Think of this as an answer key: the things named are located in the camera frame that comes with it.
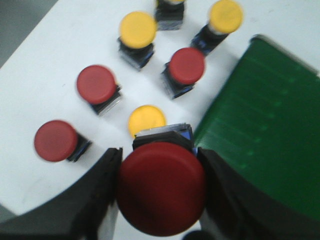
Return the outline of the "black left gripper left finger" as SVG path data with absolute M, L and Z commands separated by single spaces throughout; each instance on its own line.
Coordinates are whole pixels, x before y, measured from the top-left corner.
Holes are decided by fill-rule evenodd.
M 2 240 L 111 240 L 122 148 L 109 148 L 78 181 L 39 207 L 0 224 Z

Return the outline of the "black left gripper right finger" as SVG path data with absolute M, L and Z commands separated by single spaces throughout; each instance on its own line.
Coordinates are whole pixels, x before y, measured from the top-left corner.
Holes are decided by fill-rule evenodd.
M 320 222 L 272 199 L 215 151 L 197 150 L 207 182 L 200 226 L 217 240 L 318 240 Z

